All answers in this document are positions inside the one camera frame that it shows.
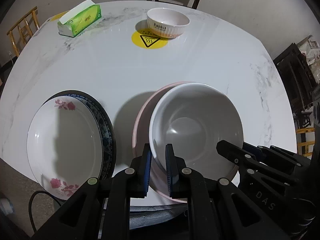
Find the blue floral green plate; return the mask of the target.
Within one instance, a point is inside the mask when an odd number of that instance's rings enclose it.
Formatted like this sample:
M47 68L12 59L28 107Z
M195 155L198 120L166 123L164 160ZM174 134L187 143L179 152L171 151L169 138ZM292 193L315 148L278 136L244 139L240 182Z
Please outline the blue floral green plate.
M116 165L116 157L117 157L117 147L116 147L116 136L114 134L114 129L112 126L112 122L103 108L103 106L91 95L79 91L79 90L65 90L58 92L51 96L51 99L57 98L58 96L71 96L83 102L89 110L93 113L95 117L103 145L103 154L102 154L102 163L101 169L99 173L100 180L106 180L112 177L114 172L114 168Z

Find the white plate pink flowers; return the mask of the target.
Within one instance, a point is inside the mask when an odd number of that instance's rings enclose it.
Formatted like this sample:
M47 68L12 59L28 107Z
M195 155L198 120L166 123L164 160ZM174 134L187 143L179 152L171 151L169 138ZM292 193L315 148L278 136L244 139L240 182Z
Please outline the white plate pink flowers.
M103 143L93 113L71 96L48 100L29 126L27 156L37 182L67 200L101 171Z

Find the white Rabbit bowl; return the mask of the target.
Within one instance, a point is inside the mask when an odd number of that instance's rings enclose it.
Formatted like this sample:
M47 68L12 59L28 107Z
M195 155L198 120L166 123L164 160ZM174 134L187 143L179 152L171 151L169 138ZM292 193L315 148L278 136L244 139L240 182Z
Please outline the white Rabbit bowl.
M179 37L190 24L187 16L169 8L152 8L146 15L148 28L163 38Z

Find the dark wooden furniture stack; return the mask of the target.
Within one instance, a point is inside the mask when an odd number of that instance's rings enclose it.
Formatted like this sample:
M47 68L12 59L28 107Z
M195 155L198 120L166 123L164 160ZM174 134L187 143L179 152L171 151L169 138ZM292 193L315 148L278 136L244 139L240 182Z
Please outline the dark wooden furniture stack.
M311 125L312 93L317 83L306 56L292 43L274 59L289 98L293 118L298 129Z

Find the yellow warning sticker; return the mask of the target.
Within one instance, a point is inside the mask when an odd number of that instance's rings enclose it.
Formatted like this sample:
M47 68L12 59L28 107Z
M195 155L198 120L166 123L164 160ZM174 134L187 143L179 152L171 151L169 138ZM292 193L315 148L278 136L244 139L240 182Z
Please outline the yellow warning sticker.
M168 44L168 40L155 35L149 28L139 29L131 36L131 41L144 49L159 49Z

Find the white blue slipper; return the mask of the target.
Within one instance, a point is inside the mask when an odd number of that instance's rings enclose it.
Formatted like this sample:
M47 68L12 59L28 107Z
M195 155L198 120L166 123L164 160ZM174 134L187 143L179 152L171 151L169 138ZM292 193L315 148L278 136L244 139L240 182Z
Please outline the white blue slipper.
M5 216L15 213L14 207L8 198L0 199L0 209Z

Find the green tissue pack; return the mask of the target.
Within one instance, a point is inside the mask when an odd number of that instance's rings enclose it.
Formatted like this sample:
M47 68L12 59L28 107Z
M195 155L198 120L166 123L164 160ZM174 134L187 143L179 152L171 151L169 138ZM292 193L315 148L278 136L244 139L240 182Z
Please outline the green tissue pack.
M62 36L76 37L89 25L101 18L101 7L92 0L85 0L57 22L58 33Z

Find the bamboo chair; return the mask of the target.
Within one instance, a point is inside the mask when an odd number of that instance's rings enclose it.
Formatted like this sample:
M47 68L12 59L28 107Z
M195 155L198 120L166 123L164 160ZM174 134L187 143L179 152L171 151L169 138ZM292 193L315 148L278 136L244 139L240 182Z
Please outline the bamboo chair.
M17 57L39 28L37 7L33 7L7 31L7 36Z

